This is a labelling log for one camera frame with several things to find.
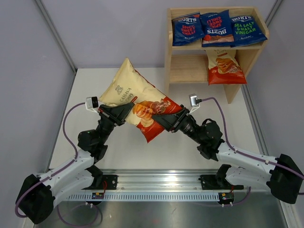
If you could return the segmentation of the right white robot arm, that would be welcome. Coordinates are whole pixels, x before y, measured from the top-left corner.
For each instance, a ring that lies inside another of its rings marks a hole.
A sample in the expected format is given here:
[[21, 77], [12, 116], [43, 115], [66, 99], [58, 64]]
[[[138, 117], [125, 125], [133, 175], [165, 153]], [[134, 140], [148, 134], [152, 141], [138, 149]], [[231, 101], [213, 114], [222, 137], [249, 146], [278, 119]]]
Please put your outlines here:
[[296, 203], [304, 175], [290, 156], [243, 152], [222, 138], [216, 121], [209, 118], [198, 125], [185, 107], [175, 114], [153, 115], [152, 119], [166, 131], [181, 131], [195, 141], [197, 150], [205, 159], [222, 163], [215, 177], [220, 188], [233, 185], [257, 187], [270, 191], [285, 203]]

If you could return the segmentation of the cream orange cassava chips bag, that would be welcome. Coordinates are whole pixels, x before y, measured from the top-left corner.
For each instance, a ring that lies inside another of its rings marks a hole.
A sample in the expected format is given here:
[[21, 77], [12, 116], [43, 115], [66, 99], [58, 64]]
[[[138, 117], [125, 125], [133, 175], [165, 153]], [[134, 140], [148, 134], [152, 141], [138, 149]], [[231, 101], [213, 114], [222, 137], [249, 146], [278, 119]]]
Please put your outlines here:
[[245, 74], [238, 64], [236, 50], [208, 49], [208, 80], [209, 85], [246, 84]]

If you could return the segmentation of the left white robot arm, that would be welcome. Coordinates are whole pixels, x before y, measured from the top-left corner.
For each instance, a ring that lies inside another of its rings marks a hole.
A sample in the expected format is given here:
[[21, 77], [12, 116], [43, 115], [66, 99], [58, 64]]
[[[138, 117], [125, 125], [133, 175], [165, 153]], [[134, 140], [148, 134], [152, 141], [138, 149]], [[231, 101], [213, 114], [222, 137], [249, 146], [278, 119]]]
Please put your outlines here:
[[34, 224], [44, 221], [62, 201], [86, 188], [103, 185], [103, 172], [95, 164], [108, 148], [105, 144], [113, 129], [125, 123], [134, 104], [98, 107], [100, 119], [95, 129], [82, 131], [74, 158], [46, 173], [31, 174], [23, 182], [15, 203], [15, 214]]

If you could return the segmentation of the blue Burts chilli bag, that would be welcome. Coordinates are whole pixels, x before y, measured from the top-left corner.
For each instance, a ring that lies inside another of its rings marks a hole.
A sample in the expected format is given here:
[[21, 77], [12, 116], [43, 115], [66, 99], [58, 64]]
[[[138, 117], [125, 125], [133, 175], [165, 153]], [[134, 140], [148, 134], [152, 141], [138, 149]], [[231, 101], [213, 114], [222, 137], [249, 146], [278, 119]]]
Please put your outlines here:
[[229, 10], [200, 15], [200, 22], [205, 34], [202, 47], [227, 47], [234, 43]]
[[172, 24], [173, 46], [184, 46], [205, 37], [200, 22], [200, 12], [194, 12], [174, 18]]

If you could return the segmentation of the blue Burts sea salt bag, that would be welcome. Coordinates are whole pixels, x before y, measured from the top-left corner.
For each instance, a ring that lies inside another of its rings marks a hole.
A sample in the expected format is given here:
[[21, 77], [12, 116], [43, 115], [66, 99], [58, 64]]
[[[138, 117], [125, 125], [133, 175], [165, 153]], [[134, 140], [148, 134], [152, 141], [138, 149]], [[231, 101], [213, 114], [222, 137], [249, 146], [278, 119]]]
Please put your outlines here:
[[267, 37], [252, 15], [236, 16], [230, 19], [234, 37], [234, 42], [231, 45], [232, 48], [252, 45], [267, 40]]

